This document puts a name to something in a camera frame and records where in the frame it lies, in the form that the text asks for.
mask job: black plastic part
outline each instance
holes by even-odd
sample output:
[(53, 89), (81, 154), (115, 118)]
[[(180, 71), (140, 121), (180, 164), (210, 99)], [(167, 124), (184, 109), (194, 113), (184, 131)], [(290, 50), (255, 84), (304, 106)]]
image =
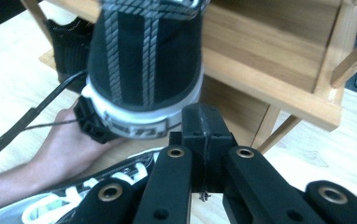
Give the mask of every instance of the black plastic part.
[(77, 105), (74, 107), (74, 113), (79, 120), (80, 129), (94, 141), (104, 144), (120, 137), (104, 126), (90, 99), (80, 96)]
[(247, 205), (251, 223), (324, 223), (259, 151), (233, 147), (226, 167), (232, 182), (224, 194)]
[(328, 223), (357, 223), (357, 197), (335, 183), (312, 182), (305, 198)]
[(222, 205), (231, 224), (252, 223), (252, 215), (240, 196), (232, 178), (225, 179), (225, 193), (222, 196)]
[(181, 132), (171, 132), (169, 134), (169, 146), (182, 145), (181, 144)]
[(222, 192), (223, 157), (236, 141), (220, 111), (202, 104), (184, 107), (182, 145), (193, 152), (193, 192)]
[(135, 197), (135, 188), (127, 182), (116, 178), (104, 180), (89, 191), (70, 223), (131, 223), (136, 211)]
[(192, 152), (182, 146), (159, 153), (133, 223), (190, 222), (192, 160)]

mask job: black shoe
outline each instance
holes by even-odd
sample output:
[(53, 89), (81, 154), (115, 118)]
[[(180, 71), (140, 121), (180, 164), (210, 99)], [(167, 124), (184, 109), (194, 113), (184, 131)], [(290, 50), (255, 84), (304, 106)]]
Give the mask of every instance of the black shoe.
[[(127, 204), (133, 206), (132, 209), (127, 209), (123, 204), (120, 204), (120, 209), (125, 212), (128, 210), (133, 211), (134, 214), (159, 152), (160, 148), (142, 152), (95, 175), (82, 178), (76, 181), (77, 184), (68, 184), (53, 190), (53, 193), (66, 197), (66, 190), (76, 186), (78, 192), (82, 192), (83, 195), (83, 200), (79, 206), (67, 212), (56, 223), (79, 223), (80, 220), (84, 218), (89, 219), (90, 217), (96, 217), (98, 221), (103, 220), (103, 223), (108, 223), (110, 217), (106, 217), (106, 214), (111, 214), (111, 211), (109, 211), (110, 206), (116, 205), (108, 202), (109, 199), (111, 199), (110, 197), (112, 197), (112, 193), (109, 193), (109, 190), (114, 190), (113, 193), (119, 193), (117, 191), (120, 189), (114, 188), (117, 183), (120, 185), (120, 188), (123, 188), (125, 191), (126, 197), (130, 194), (130, 202), (127, 202)], [(93, 179), (97, 180), (98, 183), (92, 187), (88, 187), (86, 181), (92, 181)]]
[(104, 124), (129, 138), (156, 138), (199, 99), (205, 0), (102, 1), (82, 91)]
[[(62, 83), (77, 72), (86, 70), (93, 24), (76, 18), (67, 25), (59, 25), (52, 20), (47, 20), (46, 25), (52, 37), (59, 82)], [(68, 89), (80, 93), (85, 85), (84, 77), (73, 82)]]
[(108, 181), (121, 183), (139, 197), (147, 185), (159, 151), (160, 148), (147, 150), (97, 174), (53, 187), (3, 207), (0, 209), (0, 223), (68, 223), (80, 203), (82, 209), (86, 208), (89, 200), (83, 204), (84, 198), (94, 198), (92, 192), (98, 192), (98, 188), (102, 188)]

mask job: wire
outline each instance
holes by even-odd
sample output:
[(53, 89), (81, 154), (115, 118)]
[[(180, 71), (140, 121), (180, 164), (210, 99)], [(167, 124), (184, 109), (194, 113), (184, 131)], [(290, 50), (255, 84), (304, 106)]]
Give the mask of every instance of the wire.
[(44, 101), (36, 108), (30, 108), (27, 113), (21, 117), (6, 133), (0, 137), (0, 152), (18, 136), (26, 127), (45, 109), (67, 86), (74, 82), (77, 78), (83, 77), (87, 74), (86, 70), (82, 70), (75, 75), (66, 79), (55, 90), (53, 90)]
[(64, 124), (75, 123), (75, 122), (78, 122), (78, 121), (81, 121), (81, 120), (84, 120), (84, 119), (70, 119), (70, 120), (65, 120), (65, 121), (60, 121), (60, 122), (37, 124), (37, 125), (33, 125), (33, 126), (28, 126), (27, 128), (23, 129), (22, 132), (33, 130), (33, 129), (38, 129), (38, 128), (46, 128), (46, 127), (52, 127), (52, 126), (59, 126), (59, 125), (64, 125)]

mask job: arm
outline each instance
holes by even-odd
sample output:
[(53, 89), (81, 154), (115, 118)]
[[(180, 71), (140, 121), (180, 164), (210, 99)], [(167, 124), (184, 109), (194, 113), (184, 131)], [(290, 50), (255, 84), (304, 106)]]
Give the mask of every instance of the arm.
[[(56, 121), (74, 118), (72, 106), (60, 111)], [(82, 173), (120, 142), (122, 139), (99, 144), (82, 133), (77, 123), (53, 127), (29, 162), (0, 174), (0, 207)]]

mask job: gray stripe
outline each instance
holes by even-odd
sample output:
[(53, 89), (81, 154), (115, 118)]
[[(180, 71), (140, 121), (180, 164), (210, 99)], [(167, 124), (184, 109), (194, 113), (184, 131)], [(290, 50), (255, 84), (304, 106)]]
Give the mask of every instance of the gray stripe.
[(149, 0), (144, 2), (144, 8), (148, 9), (149, 15), (144, 23), (143, 39), (143, 105), (152, 105), (155, 95), (155, 74), (156, 74), (156, 40), (158, 35), (159, 19), (154, 17), (159, 0)]
[(118, 11), (115, 5), (109, 5), (109, 10), (104, 10), (107, 63), (109, 74), (109, 87), (111, 89), (112, 102), (119, 104), (122, 102), (121, 80), (120, 80), (120, 60), (118, 52)]
[(150, 98), (149, 98), (150, 21), (151, 18), (146, 18), (144, 23), (143, 76), (142, 76), (143, 105), (150, 104)]
[(194, 8), (189, 7), (192, 4), (191, 1), (183, 1), (180, 5), (172, 5), (171, 3), (164, 1), (158, 4), (158, 7), (150, 9), (148, 6), (150, 2), (145, 0), (116, 0), (116, 3), (114, 3), (114, 0), (105, 0), (103, 7), (105, 9), (111, 9), (111, 4), (115, 6), (115, 10), (126, 14), (140, 15), (143, 17), (152, 15), (152, 17), (156, 19), (181, 21), (194, 18), (199, 11), (199, 6)]

